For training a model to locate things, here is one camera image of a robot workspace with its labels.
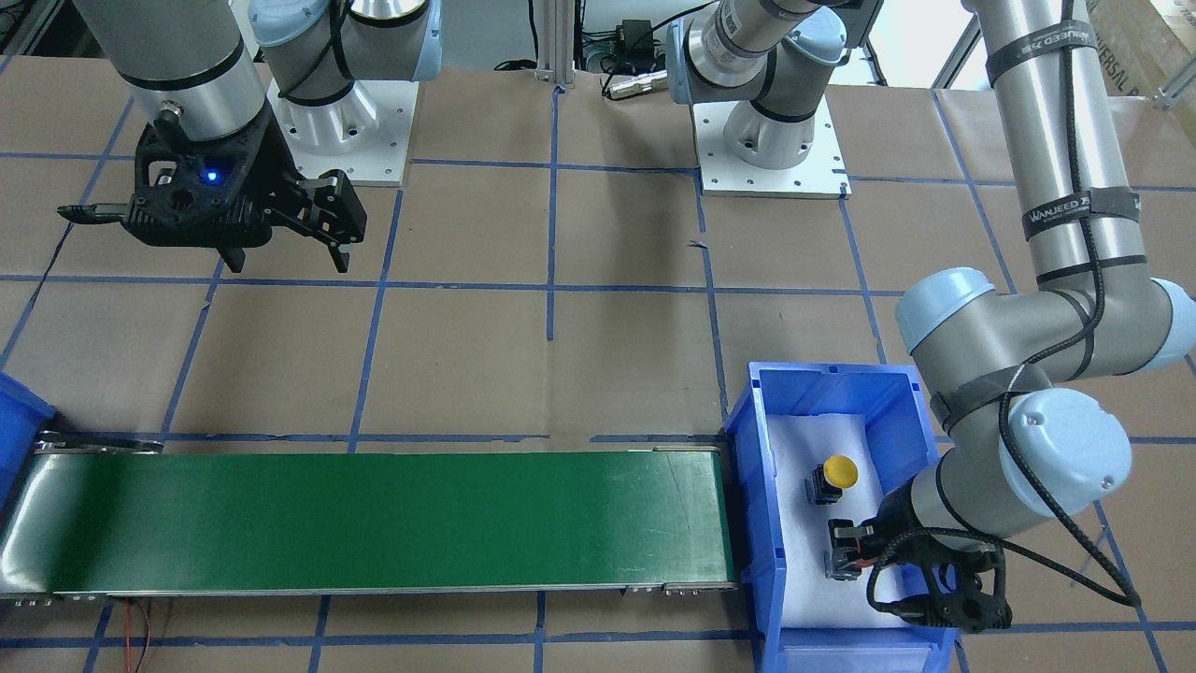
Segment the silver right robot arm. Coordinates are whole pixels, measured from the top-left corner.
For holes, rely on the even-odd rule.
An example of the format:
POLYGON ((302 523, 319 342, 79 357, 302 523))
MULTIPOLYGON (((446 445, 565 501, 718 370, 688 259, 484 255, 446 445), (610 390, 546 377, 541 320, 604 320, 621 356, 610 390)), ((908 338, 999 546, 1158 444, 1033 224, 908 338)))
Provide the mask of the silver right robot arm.
POLYGON ((410 102, 443 67, 437 1, 252 1, 271 84, 226 1, 78 1, 147 124, 124 203, 69 204, 73 224, 118 224, 153 247, 214 249, 232 273, 286 227, 338 273, 364 243, 354 182, 405 170, 410 102))

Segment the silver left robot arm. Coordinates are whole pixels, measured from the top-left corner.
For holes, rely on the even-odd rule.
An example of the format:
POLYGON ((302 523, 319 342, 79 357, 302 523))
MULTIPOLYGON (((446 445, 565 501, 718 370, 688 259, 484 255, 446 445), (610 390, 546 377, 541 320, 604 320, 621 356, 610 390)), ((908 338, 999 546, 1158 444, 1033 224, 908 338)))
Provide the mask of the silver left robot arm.
POLYGON ((1129 375, 1192 349, 1192 298, 1151 273, 1081 1, 968 1, 984 39, 1035 267, 999 294, 957 267, 893 316, 952 449, 862 524, 830 524, 832 579, 869 571, 875 612, 969 632, 1012 622, 1005 553, 1139 608, 1131 580, 1074 516, 1131 470, 1118 418, 1072 380, 1129 375))

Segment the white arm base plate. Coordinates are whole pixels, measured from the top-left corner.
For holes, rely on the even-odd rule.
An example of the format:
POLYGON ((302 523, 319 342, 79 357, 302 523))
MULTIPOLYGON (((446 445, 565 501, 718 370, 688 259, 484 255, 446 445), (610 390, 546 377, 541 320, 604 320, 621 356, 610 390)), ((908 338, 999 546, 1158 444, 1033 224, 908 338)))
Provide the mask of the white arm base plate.
POLYGON ((812 118, 764 118, 751 103, 691 108, 704 195, 841 198, 852 195, 826 97, 812 118))
POLYGON ((271 80, 266 98, 304 178, 341 169, 355 186, 402 186, 421 85, 358 80, 341 100, 299 106, 277 97, 271 80))

